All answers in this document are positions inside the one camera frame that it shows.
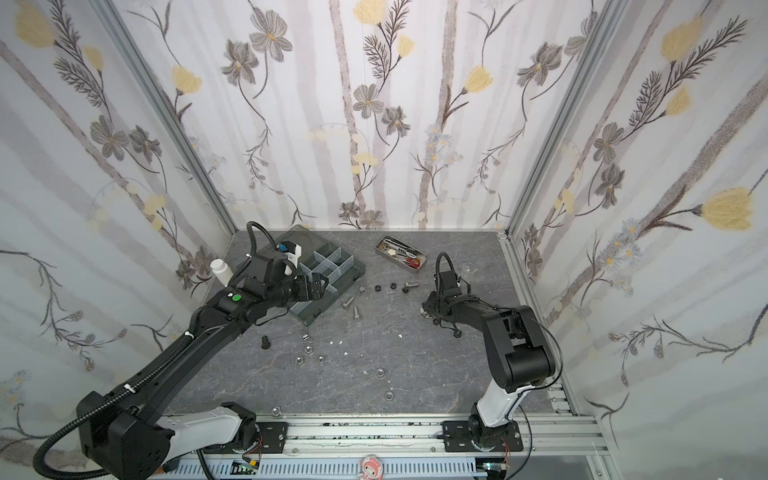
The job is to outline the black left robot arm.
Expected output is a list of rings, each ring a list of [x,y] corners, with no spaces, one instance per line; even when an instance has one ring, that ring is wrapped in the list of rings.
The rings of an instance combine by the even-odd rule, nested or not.
[[[177,340],[109,393],[84,397],[76,418],[43,441],[33,456],[39,475],[48,479],[148,478],[181,438],[159,424],[178,392],[225,346],[261,324],[270,309],[323,298],[329,279],[301,272],[293,243],[271,240],[260,250],[255,234],[264,230],[255,221],[247,223],[248,257],[224,287],[194,311]],[[64,471],[47,463],[49,451],[73,432],[79,434],[82,453],[98,469]]]

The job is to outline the green compartment organizer box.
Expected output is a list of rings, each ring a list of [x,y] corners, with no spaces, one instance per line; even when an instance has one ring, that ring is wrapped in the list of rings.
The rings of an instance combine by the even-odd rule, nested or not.
[[[354,283],[366,273],[365,264],[350,251],[304,227],[292,227],[279,235],[276,242],[286,247],[289,242],[300,246],[299,272],[321,274],[329,281],[321,299],[298,302],[291,306],[290,313],[306,327],[312,325],[337,300],[350,293]]]

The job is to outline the pink figurine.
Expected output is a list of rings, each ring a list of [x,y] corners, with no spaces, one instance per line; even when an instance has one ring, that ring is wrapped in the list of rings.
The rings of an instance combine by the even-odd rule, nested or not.
[[[358,480],[381,480],[384,475],[384,466],[381,460],[375,455],[368,455],[360,462],[360,472]]]

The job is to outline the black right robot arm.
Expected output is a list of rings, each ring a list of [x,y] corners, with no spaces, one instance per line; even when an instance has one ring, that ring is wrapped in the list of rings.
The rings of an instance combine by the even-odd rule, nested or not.
[[[554,336],[531,307],[498,306],[475,295],[445,252],[437,255],[434,289],[422,303],[421,314],[456,338],[462,336],[461,326],[479,332],[491,374],[468,420],[444,425],[445,450],[523,451],[513,414],[529,393],[560,379],[562,350]]]

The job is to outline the white plastic bottle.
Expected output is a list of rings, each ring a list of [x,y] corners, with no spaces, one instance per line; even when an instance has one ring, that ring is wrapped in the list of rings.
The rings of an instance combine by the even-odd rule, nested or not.
[[[234,277],[234,272],[227,262],[217,258],[210,263],[210,269],[213,275],[223,286],[228,286]]]

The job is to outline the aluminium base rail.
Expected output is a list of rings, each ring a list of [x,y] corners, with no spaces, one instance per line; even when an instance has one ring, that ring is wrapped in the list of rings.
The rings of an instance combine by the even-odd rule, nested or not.
[[[159,479],[356,479],[376,457],[386,479],[617,479],[595,419],[523,414],[492,447],[464,414],[295,414],[266,417],[253,452],[189,453]]]

